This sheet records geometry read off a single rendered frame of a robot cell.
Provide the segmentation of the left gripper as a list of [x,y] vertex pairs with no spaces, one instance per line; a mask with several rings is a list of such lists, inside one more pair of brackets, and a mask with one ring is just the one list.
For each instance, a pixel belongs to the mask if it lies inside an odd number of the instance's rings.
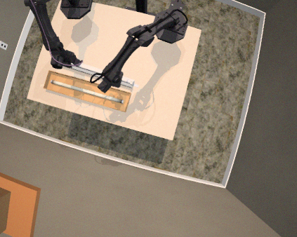
[[121,72],[121,74],[119,75],[119,76],[120,76],[120,77],[119,77],[120,79],[119,79],[116,83],[112,82],[111,85],[112,85],[113,87],[115,87],[115,88],[120,88],[119,85],[121,84],[121,80],[122,80],[123,75],[124,75],[124,73]]

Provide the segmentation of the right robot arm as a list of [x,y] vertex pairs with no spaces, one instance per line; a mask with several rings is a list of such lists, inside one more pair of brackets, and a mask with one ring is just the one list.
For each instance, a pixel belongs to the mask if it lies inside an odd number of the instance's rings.
[[[58,62],[63,63],[64,57],[67,52],[63,48],[62,42],[60,42],[59,37],[54,32],[51,21],[48,17],[46,2],[50,0],[32,0],[33,4],[30,0],[24,0],[25,6],[29,6],[31,11],[33,12],[39,29],[41,30],[41,35],[43,39],[43,44],[45,49],[49,51],[49,47],[47,42],[49,43],[52,56]],[[61,3],[62,8],[88,8],[90,0],[63,0]],[[51,57],[51,65],[55,69],[62,69],[62,64],[57,63]]]

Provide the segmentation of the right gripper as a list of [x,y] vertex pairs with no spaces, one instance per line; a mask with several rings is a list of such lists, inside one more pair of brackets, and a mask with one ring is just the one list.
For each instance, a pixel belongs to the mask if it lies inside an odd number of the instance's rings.
[[66,50],[67,54],[64,57],[64,61],[63,61],[63,66],[68,67],[68,68],[72,68],[71,66],[67,66],[67,65],[71,65],[74,64],[77,66],[77,64],[79,64],[80,60],[77,59],[76,55],[74,55],[74,53],[72,51]]

